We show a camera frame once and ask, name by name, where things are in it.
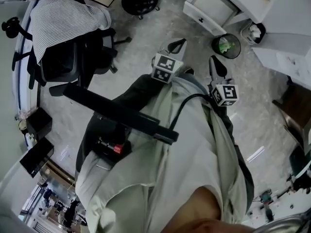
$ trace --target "black box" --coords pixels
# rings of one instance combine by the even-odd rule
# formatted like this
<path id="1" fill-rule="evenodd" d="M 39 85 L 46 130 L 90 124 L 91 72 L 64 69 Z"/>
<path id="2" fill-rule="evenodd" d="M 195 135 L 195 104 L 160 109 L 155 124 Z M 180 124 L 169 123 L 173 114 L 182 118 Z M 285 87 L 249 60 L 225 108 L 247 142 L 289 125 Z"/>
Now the black box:
<path id="1" fill-rule="evenodd" d="M 46 138 L 41 139 L 21 159 L 20 163 L 34 177 L 54 153 L 54 145 Z"/>
<path id="2" fill-rule="evenodd" d="M 52 130 L 52 117 L 42 108 L 37 109 L 26 119 L 29 134 L 34 134 L 34 138 L 40 141 Z"/>

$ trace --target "marble floor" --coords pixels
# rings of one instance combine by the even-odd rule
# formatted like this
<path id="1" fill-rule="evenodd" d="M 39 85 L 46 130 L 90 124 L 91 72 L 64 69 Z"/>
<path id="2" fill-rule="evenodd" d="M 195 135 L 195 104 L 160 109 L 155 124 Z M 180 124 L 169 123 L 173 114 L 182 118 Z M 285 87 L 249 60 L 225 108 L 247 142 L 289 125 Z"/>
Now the marble floor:
<path id="1" fill-rule="evenodd" d="M 195 70 L 203 84 L 210 82 L 208 59 L 213 54 L 210 43 L 213 36 L 183 14 L 183 0 L 160 0 L 160 11 L 152 11 L 139 20 L 127 14 L 121 0 L 109 8 L 112 27 L 119 39 L 131 36 L 130 44 L 120 45 L 115 66 L 116 74 L 95 75 L 89 90 L 113 99 L 123 93 L 141 74 L 150 73 L 150 62 L 161 43 L 169 37 L 188 40 L 185 63 Z M 239 26 L 228 28 L 239 36 Z M 274 192 L 286 187 L 290 173 L 288 156 L 295 142 L 285 131 L 278 109 L 271 103 L 286 90 L 286 77 L 261 65 L 250 47 L 241 40 L 238 58 L 221 61 L 230 68 L 239 85 L 240 100 L 228 109 L 234 125 L 236 143 L 245 159 L 258 149 L 264 152 L 247 163 L 255 182 L 255 194 L 265 189 Z M 74 174 L 75 159 L 92 111 L 65 97 L 49 95 L 49 84 L 41 88 L 40 105 L 53 117 L 52 132 L 48 139 L 55 145 L 52 159 L 64 170 Z"/>

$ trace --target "wire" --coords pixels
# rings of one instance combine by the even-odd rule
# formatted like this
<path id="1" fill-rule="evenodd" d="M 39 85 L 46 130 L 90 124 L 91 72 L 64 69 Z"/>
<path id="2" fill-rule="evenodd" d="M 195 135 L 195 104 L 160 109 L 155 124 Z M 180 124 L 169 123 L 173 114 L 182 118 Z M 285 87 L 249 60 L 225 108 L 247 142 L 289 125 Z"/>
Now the wire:
<path id="1" fill-rule="evenodd" d="M 185 100 L 183 100 L 183 102 L 181 103 L 178 111 L 177 111 L 177 114 L 174 118 L 174 120 L 172 121 L 171 125 L 170 125 L 170 130 L 174 130 L 175 126 L 176 126 L 176 123 L 177 123 L 177 120 L 180 116 L 180 113 L 181 111 L 183 110 L 184 106 L 186 105 L 186 103 L 193 99 L 193 98 L 197 98 L 197 97 L 202 97 L 204 98 L 207 102 L 209 102 L 212 106 L 214 104 L 214 100 L 209 96 L 209 95 L 204 95 L 204 94 L 200 94 L 200 93 L 196 93 L 196 94 L 192 94 L 190 95 L 189 97 L 187 97 Z"/>
<path id="2" fill-rule="evenodd" d="M 72 185 L 67 189 L 67 191 L 69 191 L 69 189 L 72 188 L 72 186 L 73 186 L 75 183 L 76 183 L 76 181 L 74 181 L 74 182 L 72 183 Z"/>

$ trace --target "drawer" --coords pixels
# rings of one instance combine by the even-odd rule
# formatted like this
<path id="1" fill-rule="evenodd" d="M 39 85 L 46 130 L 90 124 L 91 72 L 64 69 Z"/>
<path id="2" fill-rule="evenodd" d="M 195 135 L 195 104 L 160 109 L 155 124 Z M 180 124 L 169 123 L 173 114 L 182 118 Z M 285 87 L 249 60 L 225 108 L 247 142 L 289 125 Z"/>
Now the drawer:
<path id="1" fill-rule="evenodd" d="M 185 2 L 183 12 L 197 23 L 202 25 L 202 27 L 204 27 L 214 36 L 223 35 L 226 33 L 226 31 L 216 21 L 187 1 Z"/>
<path id="2" fill-rule="evenodd" d="M 229 0 L 194 0 L 192 4 L 222 27 L 239 12 Z"/>

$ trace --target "office chair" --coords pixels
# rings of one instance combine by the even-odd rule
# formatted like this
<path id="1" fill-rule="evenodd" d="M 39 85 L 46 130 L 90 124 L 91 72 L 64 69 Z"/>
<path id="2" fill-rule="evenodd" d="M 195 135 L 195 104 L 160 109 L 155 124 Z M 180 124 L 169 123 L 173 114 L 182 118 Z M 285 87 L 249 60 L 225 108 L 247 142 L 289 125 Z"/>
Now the office chair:
<path id="1" fill-rule="evenodd" d="M 75 0 L 85 4 L 84 0 Z M 2 30 L 9 38 L 15 38 L 21 33 L 26 39 L 32 40 L 32 35 L 27 33 L 19 24 L 17 17 L 9 19 L 2 24 Z M 115 45 L 131 42 L 131 38 L 114 42 L 115 30 L 95 30 L 72 40 L 57 44 L 46 49 L 39 64 L 36 62 L 34 49 L 28 53 L 15 52 L 12 70 L 15 69 L 16 61 L 29 56 L 27 71 L 30 74 L 29 88 L 33 89 L 35 80 L 45 86 L 47 82 L 66 82 L 49 88 L 54 97 L 63 95 L 67 83 L 87 89 L 94 74 L 105 74 L 109 70 L 116 73 L 118 70 L 113 66 L 113 59 L 118 52 Z"/>

